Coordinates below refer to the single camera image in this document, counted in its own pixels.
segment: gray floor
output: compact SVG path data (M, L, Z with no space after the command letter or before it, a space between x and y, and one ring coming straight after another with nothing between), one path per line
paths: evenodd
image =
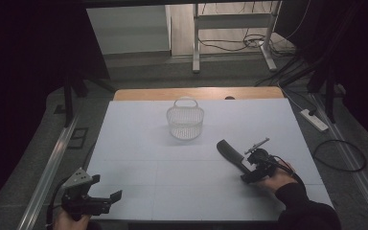
M277 58L281 67L289 58ZM200 86L252 86L256 81L270 76L261 55L212 56L201 57L201 73L192 73L190 57L170 58L158 54L137 56L106 57L111 76L107 83L118 89L123 88L164 88L164 87L200 87ZM290 87L302 94L308 79L302 79ZM81 167L92 145L98 137L106 107L113 94L90 81L86 82L89 94L80 102L80 119L76 128L88 128L86 141L81 149L68 149L58 168L52 188L44 202L34 229L45 229L45 211L54 186L77 168ZM301 106L309 106L300 97L290 94ZM53 92L47 98L46 113L34 139L13 171L0 193L0 229L14 229L18 226L25 208L35 190L45 165L53 151L64 124L64 114L55 114L58 105L63 104L62 89ZM296 119L303 131L311 151L322 141L330 139L329 133L320 133L298 114L293 105ZM335 99L335 118L346 140L356 144L368 158L368 133L344 107L341 99ZM71 141L69 147L81 142ZM320 156L333 164L344 166L337 149L326 146ZM333 206L342 221L343 229L368 229L368 204L357 187L352 175L336 172L316 162L324 180ZM103 229L128 229L125 222L103 222ZM216 226L206 229L217 229Z

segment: white basket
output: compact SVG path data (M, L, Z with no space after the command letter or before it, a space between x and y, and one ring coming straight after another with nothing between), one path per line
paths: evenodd
M194 106L179 106L179 101L193 101ZM169 122L170 133L180 140L192 140L202 131L204 110L198 107L195 99L182 97L174 102L173 107L167 110L167 121Z

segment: wall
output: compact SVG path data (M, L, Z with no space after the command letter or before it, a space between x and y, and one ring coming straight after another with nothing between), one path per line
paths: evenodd
M169 51L165 6L87 9L103 55Z

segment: white table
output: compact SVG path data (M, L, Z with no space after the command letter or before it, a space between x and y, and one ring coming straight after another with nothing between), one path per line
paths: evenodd
M91 196L124 190L110 213L97 219L276 220L284 205L226 161L216 144L225 139L244 152L262 148L290 162L309 198L331 201L287 99L198 101L203 130L192 141L169 134L166 111L173 101L111 102L87 172L100 174Z

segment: human hand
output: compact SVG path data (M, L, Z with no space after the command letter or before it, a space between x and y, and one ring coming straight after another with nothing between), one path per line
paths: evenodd
M285 163L280 160L277 162L287 168L290 167L292 171L295 172L295 169L292 168L289 163ZM276 191L282 186L287 185L288 183L297 183L297 181L288 172L280 168L276 169L273 176L257 182L258 186L268 189L273 194L276 193Z
M85 230L91 216L82 215L79 221L74 221L71 216L61 209L55 221L55 230Z

